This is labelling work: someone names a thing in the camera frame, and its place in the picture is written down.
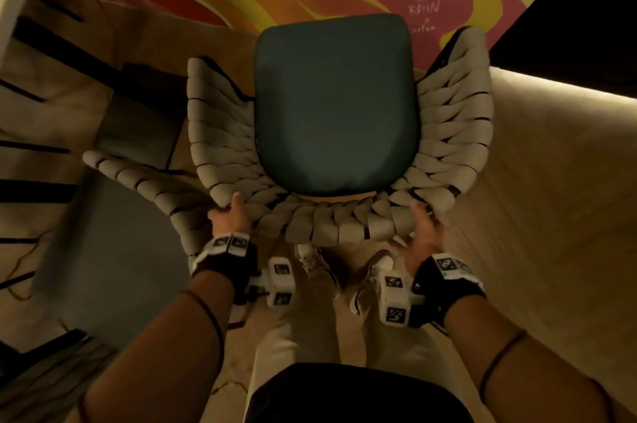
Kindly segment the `person's left hand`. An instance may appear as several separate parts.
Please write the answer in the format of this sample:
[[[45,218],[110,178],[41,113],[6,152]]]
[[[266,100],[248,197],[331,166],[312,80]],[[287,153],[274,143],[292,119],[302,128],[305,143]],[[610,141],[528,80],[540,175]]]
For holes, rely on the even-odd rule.
[[[233,219],[230,215],[231,203],[225,208],[217,208],[208,211],[208,219],[211,222],[213,237],[224,234],[251,234],[251,221],[246,210],[246,219]]]

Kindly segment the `person's right hand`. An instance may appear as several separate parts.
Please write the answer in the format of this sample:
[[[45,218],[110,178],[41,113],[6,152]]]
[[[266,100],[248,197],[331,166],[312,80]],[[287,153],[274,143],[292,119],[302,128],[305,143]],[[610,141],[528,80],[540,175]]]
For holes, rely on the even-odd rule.
[[[443,253],[443,224],[436,218],[433,220],[432,235],[414,235],[405,240],[406,245],[403,246],[398,242],[394,242],[396,250],[402,255],[406,272],[414,278],[418,272],[419,266],[430,258],[432,255]]]

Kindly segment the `person's right forearm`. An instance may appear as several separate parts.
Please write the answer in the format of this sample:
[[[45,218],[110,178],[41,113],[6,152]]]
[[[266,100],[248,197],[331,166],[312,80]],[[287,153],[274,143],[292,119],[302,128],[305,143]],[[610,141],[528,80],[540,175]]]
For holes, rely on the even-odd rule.
[[[496,368],[484,403],[498,423],[619,423],[598,384],[527,335]]]

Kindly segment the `person's left forearm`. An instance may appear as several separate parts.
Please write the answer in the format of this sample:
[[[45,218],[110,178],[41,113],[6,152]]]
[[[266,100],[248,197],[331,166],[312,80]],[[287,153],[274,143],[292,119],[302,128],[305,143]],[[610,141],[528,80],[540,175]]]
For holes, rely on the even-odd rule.
[[[187,289],[218,316],[226,309],[200,275]],[[200,306],[181,293],[97,378],[66,423],[199,423],[218,375],[217,338]]]

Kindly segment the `white right shoe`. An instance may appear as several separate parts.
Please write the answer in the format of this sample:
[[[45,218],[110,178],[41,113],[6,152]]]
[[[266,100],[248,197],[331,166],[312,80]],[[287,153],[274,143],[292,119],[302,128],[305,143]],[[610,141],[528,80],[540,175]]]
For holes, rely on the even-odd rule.
[[[357,316],[367,314],[378,306],[378,273],[391,271],[394,267],[394,257],[389,250],[376,252],[363,267],[364,278],[350,299],[350,310]]]

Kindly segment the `white shoe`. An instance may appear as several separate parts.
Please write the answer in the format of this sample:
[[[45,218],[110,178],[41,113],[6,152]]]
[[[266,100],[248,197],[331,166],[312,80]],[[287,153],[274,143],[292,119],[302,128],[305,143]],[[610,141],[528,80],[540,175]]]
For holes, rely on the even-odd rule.
[[[376,252],[363,267],[364,278],[350,299],[350,310],[357,316],[367,314],[378,306],[378,273],[391,271],[394,267],[394,257],[389,250]]]
[[[319,274],[321,271],[327,273],[335,286],[334,299],[339,298],[346,284],[347,274],[345,274],[345,282],[342,282],[343,266],[336,255],[309,243],[294,245],[294,254],[308,277]]]

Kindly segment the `white left shoe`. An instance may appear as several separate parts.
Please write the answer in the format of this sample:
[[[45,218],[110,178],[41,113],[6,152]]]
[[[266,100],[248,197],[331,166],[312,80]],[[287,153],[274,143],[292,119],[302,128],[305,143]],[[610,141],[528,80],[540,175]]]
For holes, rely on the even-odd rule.
[[[342,282],[343,266],[336,255],[309,243],[294,245],[294,254],[308,277],[319,274],[321,271],[327,273],[335,286],[334,299],[339,298],[346,284],[347,274],[345,274],[345,282]]]

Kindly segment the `dark green seat cushion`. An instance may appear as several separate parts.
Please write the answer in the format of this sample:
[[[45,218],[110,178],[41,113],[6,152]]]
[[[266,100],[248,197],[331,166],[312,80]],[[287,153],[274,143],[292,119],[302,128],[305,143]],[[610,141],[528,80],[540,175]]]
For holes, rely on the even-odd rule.
[[[283,188],[313,197],[380,192],[414,161],[421,124],[401,16],[267,28],[253,73],[257,155]]]

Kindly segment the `beige trousers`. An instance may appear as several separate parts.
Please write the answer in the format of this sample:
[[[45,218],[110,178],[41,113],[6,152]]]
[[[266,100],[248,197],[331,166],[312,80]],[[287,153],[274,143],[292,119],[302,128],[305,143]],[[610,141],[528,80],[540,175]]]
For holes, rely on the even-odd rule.
[[[322,271],[310,277],[299,289],[278,325],[257,347],[248,404],[258,388],[292,364],[342,364],[336,333],[334,289],[329,275]],[[360,368],[434,383],[449,390],[463,403],[458,384],[428,333],[422,329],[398,329],[382,324],[378,306],[363,315],[362,322],[366,363]]]

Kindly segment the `black shirt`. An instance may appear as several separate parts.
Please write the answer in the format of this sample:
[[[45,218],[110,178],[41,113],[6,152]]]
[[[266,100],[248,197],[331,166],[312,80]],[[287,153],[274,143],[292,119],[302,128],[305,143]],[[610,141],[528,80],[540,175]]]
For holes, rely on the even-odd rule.
[[[251,396],[245,423],[474,423],[449,390],[345,364],[295,363]]]

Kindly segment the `black cabinet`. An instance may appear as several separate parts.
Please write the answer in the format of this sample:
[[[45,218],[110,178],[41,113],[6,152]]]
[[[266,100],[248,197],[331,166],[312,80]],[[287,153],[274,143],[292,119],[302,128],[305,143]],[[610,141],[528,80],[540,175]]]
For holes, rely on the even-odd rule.
[[[535,0],[492,66],[637,99],[637,0]]]

